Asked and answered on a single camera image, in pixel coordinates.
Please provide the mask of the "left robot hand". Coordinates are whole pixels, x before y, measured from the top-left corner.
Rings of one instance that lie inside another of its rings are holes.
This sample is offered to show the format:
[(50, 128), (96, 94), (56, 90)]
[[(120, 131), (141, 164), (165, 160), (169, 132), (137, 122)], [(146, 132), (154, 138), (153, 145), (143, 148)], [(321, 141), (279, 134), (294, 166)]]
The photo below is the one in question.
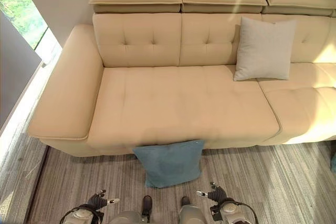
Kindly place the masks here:
[(93, 208), (93, 210), (100, 210), (107, 205), (113, 205), (120, 202), (119, 198), (105, 199), (106, 190), (100, 190), (91, 196), (87, 202), (89, 206)]

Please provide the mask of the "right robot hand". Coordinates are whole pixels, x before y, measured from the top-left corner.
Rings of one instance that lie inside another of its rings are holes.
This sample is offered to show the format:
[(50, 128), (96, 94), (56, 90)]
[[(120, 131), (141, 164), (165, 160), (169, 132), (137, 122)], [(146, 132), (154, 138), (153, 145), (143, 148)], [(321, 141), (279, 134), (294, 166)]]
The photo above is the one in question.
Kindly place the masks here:
[(227, 199), (227, 194), (221, 188), (221, 186), (217, 185), (215, 182), (210, 182), (210, 186), (212, 188), (212, 191), (205, 193), (203, 191), (198, 190), (196, 194), (200, 197), (206, 197), (216, 202), (217, 206), (221, 208), (224, 204), (224, 201)]

